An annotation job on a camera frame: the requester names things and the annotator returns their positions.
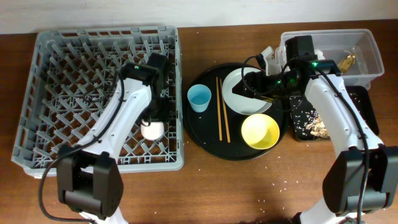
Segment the brown food wrapper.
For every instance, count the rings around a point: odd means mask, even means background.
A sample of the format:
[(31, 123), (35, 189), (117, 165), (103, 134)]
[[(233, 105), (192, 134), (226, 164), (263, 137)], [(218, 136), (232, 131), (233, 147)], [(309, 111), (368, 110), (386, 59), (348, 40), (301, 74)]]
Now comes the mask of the brown food wrapper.
[(345, 59), (343, 59), (339, 64), (338, 68), (341, 73), (347, 72), (354, 64), (355, 64), (356, 56), (348, 55)]

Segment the grey round plate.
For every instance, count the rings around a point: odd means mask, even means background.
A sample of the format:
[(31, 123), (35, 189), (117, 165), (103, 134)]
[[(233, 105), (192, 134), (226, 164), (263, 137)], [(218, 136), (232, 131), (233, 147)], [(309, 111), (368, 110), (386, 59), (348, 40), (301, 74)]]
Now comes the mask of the grey round plate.
[(222, 86), (222, 94), (225, 103), (234, 112), (243, 115), (252, 115), (267, 111), (272, 106), (272, 103), (233, 93), (234, 87), (236, 87), (238, 91), (244, 90), (245, 86), (241, 80), (241, 68), (237, 68), (228, 73)]

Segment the pink plastic cup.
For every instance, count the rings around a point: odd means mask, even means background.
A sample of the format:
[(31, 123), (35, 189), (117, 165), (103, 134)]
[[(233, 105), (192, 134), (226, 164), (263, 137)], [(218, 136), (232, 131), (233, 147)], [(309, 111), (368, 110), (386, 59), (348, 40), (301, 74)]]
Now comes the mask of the pink plastic cup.
[(163, 122), (147, 122), (141, 121), (141, 134), (142, 136), (150, 141), (155, 141), (161, 138), (164, 134), (164, 123)]

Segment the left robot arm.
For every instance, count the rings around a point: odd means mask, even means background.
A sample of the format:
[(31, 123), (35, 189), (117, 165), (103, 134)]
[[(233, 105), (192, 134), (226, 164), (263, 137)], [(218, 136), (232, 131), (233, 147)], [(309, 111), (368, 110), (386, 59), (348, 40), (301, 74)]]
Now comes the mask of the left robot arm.
[(113, 96), (95, 125), (76, 146), (61, 147), (58, 199), (79, 213), (82, 222), (126, 222), (119, 207), (124, 185), (117, 159), (136, 120), (160, 98), (169, 73), (168, 62), (123, 66)]

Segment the blue plastic cup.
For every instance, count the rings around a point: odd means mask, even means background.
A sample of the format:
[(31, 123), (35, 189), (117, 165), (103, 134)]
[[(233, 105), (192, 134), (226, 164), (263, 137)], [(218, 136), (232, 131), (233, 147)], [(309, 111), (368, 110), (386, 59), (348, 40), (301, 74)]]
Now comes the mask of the blue plastic cup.
[(187, 92), (189, 104), (197, 113), (202, 113), (207, 109), (211, 96), (211, 90), (202, 84), (193, 85)]

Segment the yellow bowl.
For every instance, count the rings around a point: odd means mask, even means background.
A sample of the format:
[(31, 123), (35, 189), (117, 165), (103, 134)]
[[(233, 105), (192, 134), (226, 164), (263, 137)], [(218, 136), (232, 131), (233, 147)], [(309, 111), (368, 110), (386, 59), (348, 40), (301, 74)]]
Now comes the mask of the yellow bowl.
[(277, 144), (280, 129), (272, 117), (266, 114), (253, 114), (243, 121), (241, 135), (249, 147), (266, 150)]

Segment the food scraps with rice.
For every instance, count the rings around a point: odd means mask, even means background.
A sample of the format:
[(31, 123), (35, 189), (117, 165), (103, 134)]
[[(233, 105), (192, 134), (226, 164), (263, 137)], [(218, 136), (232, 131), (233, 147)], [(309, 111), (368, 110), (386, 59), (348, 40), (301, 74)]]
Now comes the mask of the food scraps with rice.
[(299, 141), (329, 140), (330, 136), (318, 111), (301, 96), (290, 98), (291, 118)]

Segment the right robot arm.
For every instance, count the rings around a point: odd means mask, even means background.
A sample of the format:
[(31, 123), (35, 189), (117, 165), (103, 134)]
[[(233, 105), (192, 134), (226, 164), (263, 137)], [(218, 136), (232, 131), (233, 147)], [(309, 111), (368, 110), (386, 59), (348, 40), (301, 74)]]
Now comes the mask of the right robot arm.
[(397, 147), (387, 147), (362, 118), (334, 61), (293, 58), (278, 75), (241, 72), (240, 84), (233, 92), (268, 102), (300, 91), (326, 126), (336, 160), (323, 180), (323, 197), (296, 214), (296, 223), (362, 223), (363, 215), (393, 204)]

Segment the white napkin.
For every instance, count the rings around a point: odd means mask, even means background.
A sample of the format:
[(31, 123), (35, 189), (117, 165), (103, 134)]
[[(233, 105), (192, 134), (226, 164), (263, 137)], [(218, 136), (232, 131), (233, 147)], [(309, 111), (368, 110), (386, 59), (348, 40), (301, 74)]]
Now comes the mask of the white napkin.
[(325, 59), (325, 57), (324, 57), (324, 55), (323, 55), (323, 52), (322, 52), (321, 50), (315, 49), (315, 50), (314, 50), (314, 53), (315, 53), (315, 55), (317, 56), (317, 59), (318, 59), (318, 60), (324, 60), (324, 59)]

